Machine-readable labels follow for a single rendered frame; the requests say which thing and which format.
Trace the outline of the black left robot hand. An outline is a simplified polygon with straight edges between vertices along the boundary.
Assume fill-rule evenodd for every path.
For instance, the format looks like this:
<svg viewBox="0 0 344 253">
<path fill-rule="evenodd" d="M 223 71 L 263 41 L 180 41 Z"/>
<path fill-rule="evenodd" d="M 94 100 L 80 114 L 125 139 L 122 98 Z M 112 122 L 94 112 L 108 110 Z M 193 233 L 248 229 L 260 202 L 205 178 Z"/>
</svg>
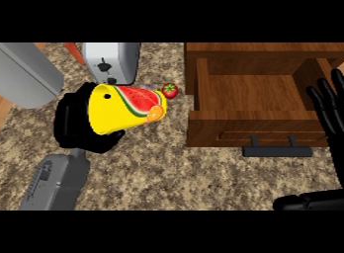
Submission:
<svg viewBox="0 0 344 253">
<path fill-rule="evenodd" d="M 97 84 L 86 82 L 74 93 L 65 93 L 57 102 L 54 138 L 62 148 L 80 148 L 105 153 L 118 144 L 125 131 L 99 135 L 88 123 L 88 97 Z"/>
</svg>

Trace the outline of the grey rounded appliance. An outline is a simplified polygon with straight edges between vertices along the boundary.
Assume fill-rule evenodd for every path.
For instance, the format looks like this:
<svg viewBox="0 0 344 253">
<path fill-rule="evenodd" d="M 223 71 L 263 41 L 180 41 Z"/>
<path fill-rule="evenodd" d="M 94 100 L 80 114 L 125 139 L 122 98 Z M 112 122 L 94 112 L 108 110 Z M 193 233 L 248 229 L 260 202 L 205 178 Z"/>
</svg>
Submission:
<svg viewBox="0 0 344 253">
<path fill-rule="evenodd" d="M 59 95 L 63 75 L 31 42 L 0 42 L 0 96 L 25 109 Z"/>
</svg>

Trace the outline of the silver toaster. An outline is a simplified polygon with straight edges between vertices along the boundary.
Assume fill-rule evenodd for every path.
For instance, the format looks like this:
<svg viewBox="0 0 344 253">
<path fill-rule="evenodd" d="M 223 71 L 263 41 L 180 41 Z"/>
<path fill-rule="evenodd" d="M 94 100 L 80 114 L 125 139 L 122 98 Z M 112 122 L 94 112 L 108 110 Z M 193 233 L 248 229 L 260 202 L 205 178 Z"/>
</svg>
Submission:
<svg viewBox="0 0 344 253">
<path fill-rule="evenodd" d="M 139 42 L 86 42 L 81 54 L 97 83 L 130 86 L 136 81 Z"/>
</svg>

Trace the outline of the yellow fruit print cup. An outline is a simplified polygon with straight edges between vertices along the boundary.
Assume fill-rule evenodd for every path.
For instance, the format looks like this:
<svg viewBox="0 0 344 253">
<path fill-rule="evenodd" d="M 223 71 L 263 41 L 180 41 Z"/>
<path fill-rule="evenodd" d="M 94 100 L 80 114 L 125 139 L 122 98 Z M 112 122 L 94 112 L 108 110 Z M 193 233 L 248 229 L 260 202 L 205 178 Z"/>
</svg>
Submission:
<svg viewBox="0 0 344 253">
<path fill-rule="evenodd" d="M 93 131 L 99 134 L 159 121 L 168 110 L 168 99 L 177 87 L 167 83 L 161 90 L 99 84 L 88 97 L 87 114 Z"/>
</svg>

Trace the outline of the orange-red object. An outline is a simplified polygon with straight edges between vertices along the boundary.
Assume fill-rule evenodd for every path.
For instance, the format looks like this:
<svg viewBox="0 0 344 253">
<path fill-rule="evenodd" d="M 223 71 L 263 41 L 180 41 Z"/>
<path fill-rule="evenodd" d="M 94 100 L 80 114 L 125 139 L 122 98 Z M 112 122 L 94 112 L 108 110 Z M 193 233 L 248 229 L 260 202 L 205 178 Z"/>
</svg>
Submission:
<svg viewBox="0 0 344 253">
<path fill-rule="evenodd" d="M 65 42 L 63 43 L 63 46 L 66 47 L 72 57 L 75 58 L 77 62 L 84 65 L 84 59 L 83 59 L 83 56 L 81 56 L 81 53 L 78 51 L 78 47 L 75 45 L 75 42 Z"/>
</svg>

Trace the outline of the wooden cabinet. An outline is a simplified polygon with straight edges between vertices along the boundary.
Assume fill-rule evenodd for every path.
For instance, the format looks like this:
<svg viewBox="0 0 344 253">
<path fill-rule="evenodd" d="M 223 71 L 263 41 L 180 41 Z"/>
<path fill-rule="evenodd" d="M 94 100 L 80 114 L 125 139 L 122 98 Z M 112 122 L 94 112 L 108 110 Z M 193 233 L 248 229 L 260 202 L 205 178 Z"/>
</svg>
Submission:
<svg viewBox="0 0 344 253">
<path fill-rule="evenodd" d="M 195 61 L 213 59 L 223 75 L 293 75 L 307 59 L 325 58 L 332 68 L 344 62 L 344 42 L 188 42 L 183 45 L 185 92 L 193 94 Z"/>
</svg>

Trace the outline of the wooden drawer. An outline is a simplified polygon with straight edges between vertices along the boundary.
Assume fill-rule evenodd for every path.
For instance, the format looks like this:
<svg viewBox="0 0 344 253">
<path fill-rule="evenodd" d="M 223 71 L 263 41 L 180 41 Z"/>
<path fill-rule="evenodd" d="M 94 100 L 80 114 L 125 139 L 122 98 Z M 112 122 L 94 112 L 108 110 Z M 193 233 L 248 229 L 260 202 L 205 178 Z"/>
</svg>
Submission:
<svg viewBox="0 0 344 253">
<path fill-rule="evenodd" d="M 329 76 L 324 58 L 309 59 L 291 75 L 214 75 L 208 60 L 195 61 L 193 110 L 188 115 L 189 147 L 324 147 L 327 138 L 306 88 Z"/>
</svg>

